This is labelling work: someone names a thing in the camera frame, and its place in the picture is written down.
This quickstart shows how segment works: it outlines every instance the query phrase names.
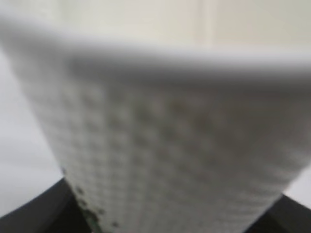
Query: dark stain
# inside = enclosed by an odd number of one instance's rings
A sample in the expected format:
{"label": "dark stain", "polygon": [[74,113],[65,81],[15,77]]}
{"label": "dark stain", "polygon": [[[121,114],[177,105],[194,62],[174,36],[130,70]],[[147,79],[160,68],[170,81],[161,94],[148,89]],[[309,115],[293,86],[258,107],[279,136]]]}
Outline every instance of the dark stain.
{"label": "dark stain", "polygon": [[79,195],[84,195],[84,191],[83,191],[83,189],[82,188],[80,188],[80,187],[76,187],[76,191],[77,191],[77,193],[79,194]]}
{"label": "dark stain", "polygon": [[87,208],[87,203],[86,203],[85,200],[83,200],[83,199],[78,199],[77,202],[79,203],[79,205],[80,205],[80,207],[81,207],[82,209],[86,209],[86,208]]}
{"label": "dark stain", "polygon": [[85,216],[86,216],[87,218],[90,218],[91,220],[93,220],[93,221],[95,221],[95,222],[98,222],[98,217],[97,217],[96,214],[93,213],[91,210],[85,209],[85,210],[83,210],[83,212],[84,212],[84,214],[85,214]]}

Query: cup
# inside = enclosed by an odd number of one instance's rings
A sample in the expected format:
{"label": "cup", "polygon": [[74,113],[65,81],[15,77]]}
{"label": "cup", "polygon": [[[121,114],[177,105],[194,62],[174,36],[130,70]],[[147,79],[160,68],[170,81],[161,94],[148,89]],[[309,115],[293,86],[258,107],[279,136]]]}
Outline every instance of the cup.
{"label": "cup", "polygon": [[310,56],[102,42],[0,13],[95,233],[242,233],[310,160]]}

